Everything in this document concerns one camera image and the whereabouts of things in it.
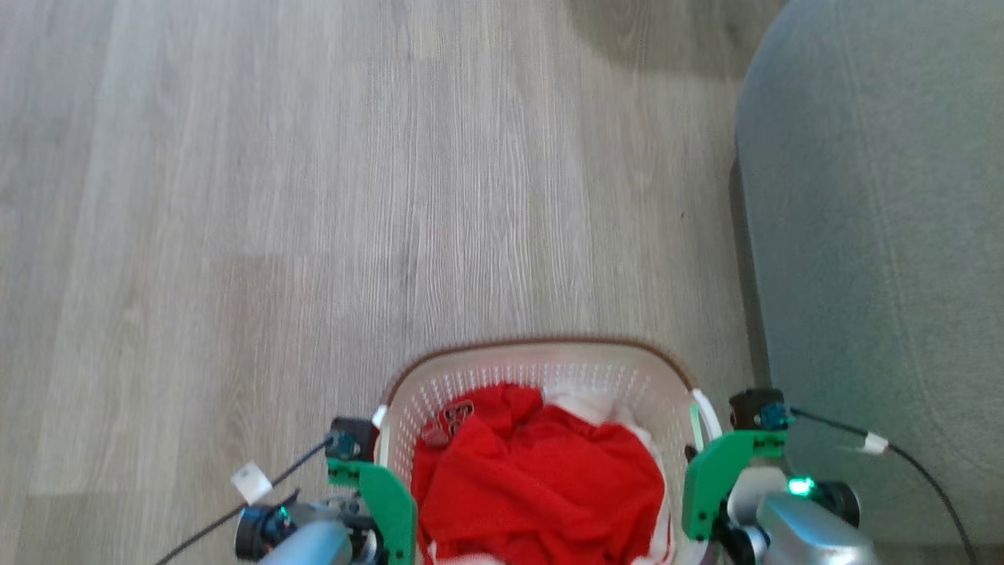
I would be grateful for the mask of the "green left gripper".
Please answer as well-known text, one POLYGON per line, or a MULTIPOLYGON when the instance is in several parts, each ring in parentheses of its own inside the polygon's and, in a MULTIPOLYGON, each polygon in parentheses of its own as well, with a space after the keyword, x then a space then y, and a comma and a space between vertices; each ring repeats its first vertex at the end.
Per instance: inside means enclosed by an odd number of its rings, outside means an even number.
POLYGON ((329 483, 361 494, 379 540, 379 564, 413 564, 417 555, 417 506, 408 487, 386 466, 327 459, 329 483))

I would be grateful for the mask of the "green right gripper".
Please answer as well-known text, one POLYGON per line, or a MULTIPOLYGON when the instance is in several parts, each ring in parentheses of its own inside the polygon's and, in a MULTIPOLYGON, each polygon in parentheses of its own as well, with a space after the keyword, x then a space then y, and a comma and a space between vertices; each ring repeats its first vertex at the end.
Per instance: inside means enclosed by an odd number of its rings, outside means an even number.
POLYGON ((701 452, 685 444, 688 468, 682 491, 682 532, 689 540, 713 539, 713 522, 739 476, 757 458, 782 457, 787 432, 739 430, 723 434, 701 452))

